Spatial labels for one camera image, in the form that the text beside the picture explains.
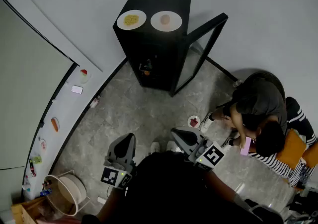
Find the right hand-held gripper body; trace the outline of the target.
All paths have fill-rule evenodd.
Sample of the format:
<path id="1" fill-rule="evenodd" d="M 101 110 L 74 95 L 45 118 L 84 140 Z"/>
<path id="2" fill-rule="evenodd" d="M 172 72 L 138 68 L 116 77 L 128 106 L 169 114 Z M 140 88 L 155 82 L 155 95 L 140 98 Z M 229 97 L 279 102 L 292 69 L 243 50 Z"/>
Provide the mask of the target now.
<path id="1" fill-rule="evenodd" d="M 217 141 L 211 141 L 207 137 L 203 138 L 199 145 L 188 157 L 194 167 L 202 170 L 212 170 L 224 158 L 225 152 Z"/>

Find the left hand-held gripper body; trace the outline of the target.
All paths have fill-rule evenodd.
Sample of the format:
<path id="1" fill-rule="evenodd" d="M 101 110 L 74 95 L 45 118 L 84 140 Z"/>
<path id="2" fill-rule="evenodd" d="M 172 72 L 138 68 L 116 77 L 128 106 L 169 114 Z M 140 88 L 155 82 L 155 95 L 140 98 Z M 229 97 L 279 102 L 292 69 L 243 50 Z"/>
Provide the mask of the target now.
<path id="1" fill-rule="evenodd" d="M 133 160 L 128 162 L 107 159 L 103 166 L 101 182 L 124 190 L 132 179 L 135 168 L 136 164 Z"/>

